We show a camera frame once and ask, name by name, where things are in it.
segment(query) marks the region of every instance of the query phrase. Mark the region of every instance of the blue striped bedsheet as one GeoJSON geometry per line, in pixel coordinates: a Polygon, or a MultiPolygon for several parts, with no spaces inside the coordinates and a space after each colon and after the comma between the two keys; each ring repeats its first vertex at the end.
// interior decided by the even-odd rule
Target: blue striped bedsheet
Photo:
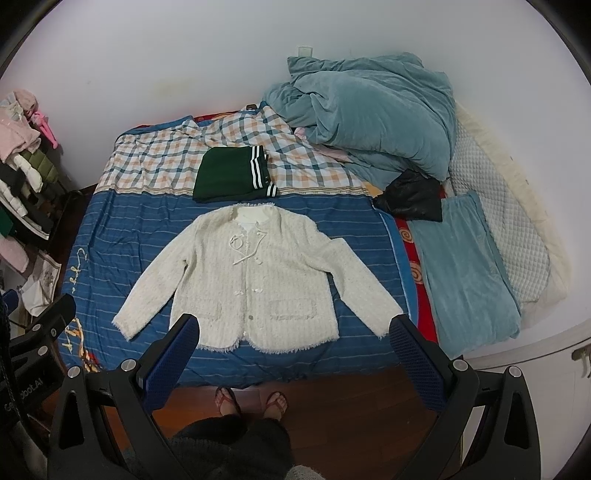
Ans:
{"type": "MultiPolygon", "coordinates": [[[[288,194],[273,201],[279,207],[309,216],[329,237],[344,238],[403,311],[408,312],[410,304],[410,316],[416,323],[416,290],[400,235],[391,227],[394,223],[385,221],[372,207],[369,197],[288,194]],[[405,291],[411,299],[408,303],[405,291]]],[[[62,291],[74,296],[84,347],[103,368],[116,368],[126,358],[139,358],[151,342],[166,334],[172,300],[131,342],[111,321],[142,271],[164,246],[199,215],[229,204],[204,205],[189,196],[117,194],[113,190],[92,197],[72,249],[62,291]]],[[[388,339],[373,335],[340,300],[329,280],[339,340],[279,355],[258,352],[245,342],[229,353],[198,349],[180,383],[243,388],[272,380],[370,373],[398,363],[388,339]]],[[[80,364],[79,339],[64,333],[60,344],[66,365],[80,364]],[[66,337],[73,345],[72,351],[64,346],[68,343],[66,337]]]]}

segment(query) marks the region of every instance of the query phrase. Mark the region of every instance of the teal blanket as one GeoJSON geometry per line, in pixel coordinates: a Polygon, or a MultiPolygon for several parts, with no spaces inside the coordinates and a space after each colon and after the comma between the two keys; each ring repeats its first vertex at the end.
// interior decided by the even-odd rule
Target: teal blanket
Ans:
{"type": "Polygon", "coordinates": [[[410,53],[353,60],[290,57],[291,81],[263,100],[308,141],[345,150],[345,165],[384,189],[413,168],[438,180],[456,142],[452,87],[410,53]]]}
{"type": "Polygon", "coordinates": [[[480,198],[441,201],[443,222],[408,223],[437,338],[449,358],[519,334],[521,315],[480,198]]]}

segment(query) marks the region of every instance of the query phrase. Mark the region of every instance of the person's foot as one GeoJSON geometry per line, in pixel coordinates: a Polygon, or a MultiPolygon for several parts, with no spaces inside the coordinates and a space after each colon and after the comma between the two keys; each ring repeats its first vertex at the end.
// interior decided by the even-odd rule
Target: person's foot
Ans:
{"type": "Polygon", "coordinates": [[[262,417],[264,419],[276,419],[280,421],[287,411],[287,399],[281,392],[272,393],[267,399],[265,406],[265,413],[262,417]]]}
{"type": "Polygon", "coordinates": [[[216,390],[215,402],[220,415],[238,415],[238,405],[227,388],[216,390]]]}

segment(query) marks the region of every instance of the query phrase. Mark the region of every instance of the white mattress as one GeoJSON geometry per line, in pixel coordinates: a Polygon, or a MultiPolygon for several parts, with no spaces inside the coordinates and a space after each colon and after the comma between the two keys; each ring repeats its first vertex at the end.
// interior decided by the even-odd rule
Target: white mattress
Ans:
{"type": "Polygon", "coordinates": [[[570,263],[558,233],[519,165],[459,104],[450,163],[455,194],[475,190],[519,300],[522,328],[535,313],[566,297],[570,263]]]}

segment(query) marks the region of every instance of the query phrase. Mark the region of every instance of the jacket pocket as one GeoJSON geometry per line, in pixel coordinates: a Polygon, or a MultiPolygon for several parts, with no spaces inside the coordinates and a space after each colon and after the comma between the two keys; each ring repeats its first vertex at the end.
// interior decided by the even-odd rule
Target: jacket pocket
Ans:
{"type": "Polygon", "coordinates": [[[271,300],[268,303],[271,320],[306,320],[316,316],[316,301],[313,299],[271,300]]]}
{"type": "Polygon", "coordinates": [[[201,299],[195,308],[197,320],[214,322],[222,314],[222,304],[217,300],[201,299]]]}

